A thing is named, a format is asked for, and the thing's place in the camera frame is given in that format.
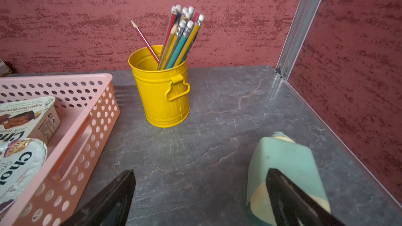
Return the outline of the Chobani Flip chocolate yogurt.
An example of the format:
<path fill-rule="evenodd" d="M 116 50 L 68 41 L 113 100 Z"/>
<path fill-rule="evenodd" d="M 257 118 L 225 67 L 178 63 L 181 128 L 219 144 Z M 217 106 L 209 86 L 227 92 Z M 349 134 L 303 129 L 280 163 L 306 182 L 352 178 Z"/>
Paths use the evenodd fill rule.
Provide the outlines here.
<path fill-rule="evenodd" d="M 51 141 L 60 119 L 54 96 L 1 104 L 1 142 L 9 143 L 24 138 Z"/>

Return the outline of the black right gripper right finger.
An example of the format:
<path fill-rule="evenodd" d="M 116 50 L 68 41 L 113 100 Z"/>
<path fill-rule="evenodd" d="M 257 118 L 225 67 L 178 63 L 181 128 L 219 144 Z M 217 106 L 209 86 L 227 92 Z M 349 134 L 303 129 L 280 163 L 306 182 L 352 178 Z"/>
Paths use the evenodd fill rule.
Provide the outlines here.
<path fill-rule="evenodd" d="M 266 186 L 278 226 L 342 226 L 280 170 L 271 168 Z"/>

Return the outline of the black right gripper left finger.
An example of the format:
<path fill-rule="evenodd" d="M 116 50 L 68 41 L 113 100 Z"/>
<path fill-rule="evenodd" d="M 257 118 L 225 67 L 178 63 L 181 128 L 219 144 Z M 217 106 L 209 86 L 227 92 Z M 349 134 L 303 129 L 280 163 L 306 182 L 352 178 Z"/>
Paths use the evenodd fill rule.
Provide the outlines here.
<path fill-rule="evenodd" d="M 123 171 L 63 226 L 124 226 L 136 188 L 134 171 Z"/>

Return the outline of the Chobani passion fruit yogurt tub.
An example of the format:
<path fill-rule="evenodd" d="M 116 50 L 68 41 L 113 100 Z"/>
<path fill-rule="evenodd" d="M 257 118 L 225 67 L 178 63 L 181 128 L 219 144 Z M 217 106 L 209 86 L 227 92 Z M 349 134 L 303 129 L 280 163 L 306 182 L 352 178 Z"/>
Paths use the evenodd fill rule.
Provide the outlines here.
<path fill-rule="evenodd" d="M 1 143 L 1 214 L 24 192 L 47 158 L 47 146 L 25 138 Z"/>

